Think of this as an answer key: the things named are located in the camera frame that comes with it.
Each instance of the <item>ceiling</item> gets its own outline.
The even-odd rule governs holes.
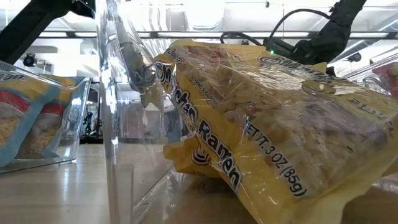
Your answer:
[[[17,13],[29,2],[29,0],[0,0],[0,29],[4,28]],[[269,32],[274,28],[280,18],[294,9],[311,8],[323,12],[328,12],[336,0],[283,0],[269,1],[215,1],[215,0],[133,0],[124,2],[120,9],[127,12],[128,18],[138,31],[259,31]],[[279,27],[279,31],[318,31],[327,20],[311,13],[300,12],[290,16]],[[351,30],[357,32],[369,32],[383,30],[388,25],[398,22],[398,1],[396,0],[368,0],[363,10],[355,19]],[[47,32],[95,32],[95,21],[90,18],[67,14],[65,17],[54,20],[47,28]],[[145,40],[144,43],[152,55],[161,53],[172,42],[172,39]],[[286,40],[291,44],[297,40]],[[348,48],[358,46],[358,40],[351,40]],[[52,63],[63,62],[63,57],[56,57],[59,52],[66,52],[66,46],[70,44],[79,45],[81,49],[74,57],[68,57],[69,62],[78,63],[79,67],[85,72],[92,73],[97,71],[98,56],[95,40],[81,39],[79,41],[68,41],[42,39],[36,40],[33,45],[42,47],[55,47],[57,52],[43,53],[43,49],[38,51],[39,56]],[[380,41],[377,44],[368,44],[367,50],[362,50],[366,54],[363,58],[371,58],[380,54],[380,49],[395,47],[396,40]],[[335,63],[336,66],[347,67],[343,63]]]

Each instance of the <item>wooden surface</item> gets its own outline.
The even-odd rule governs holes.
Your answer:
[[[109,223],[103,145],[78,159],[0,175],[0,223]]]

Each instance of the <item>black cable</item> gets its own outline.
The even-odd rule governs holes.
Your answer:
[[[313,9],[296,9],[296,10],[290,11],[288,14],[286,14],[284,17],[282,17],[282,18],[280,19],[280,21],[276,24],[274,30],[273,30],[273,31],[271,32],[271,34],[269,35],[268,39],[267,39],[267,38],[264,38],[264,40],[262,41],[262,44],[265,46],[265,45],[267,44],[267,42],[268,42],[269,40],[271,40],[271,38],[273,38],[273,36],[274,36],[275,32],[278,30],[279,26],[280,26],[289,16],[291,16],[292,14],[295,14],[295,13],[297,13],[297,12],[312,12],[312,13],[318,14],[319,16],[323,16],[323,17],[325,17],[326,19],[330,19],[330,16],[329,16],[328,14],[326,14],[326,13],[324,13],[324,12],[321,12],[321,11],[313,10]]]
[[[258,42],[258,41],[257,41],[256,39],[254,39],[253,37],[251,37],[251,36],[249,36],[249,35],[246,35],[246,34],[244,34],[244,33],[242,33],[242,32],[233,32],[233,31],[231,31],[231,32],[224,32],[224,33],[221,35],[221,37],[220,37],[220,42],[221,42],[222,44],[225,44],[225,43],[224,43],[224,37],[227,36],[227,35],[235,35],[235,36],[237,36],[237,37],[242,37],[242,38],[245,38],[245,39],[247,39],[248,41],[250,41],[250,42],[256,44],[257,46],[261,46],[261,43]]]

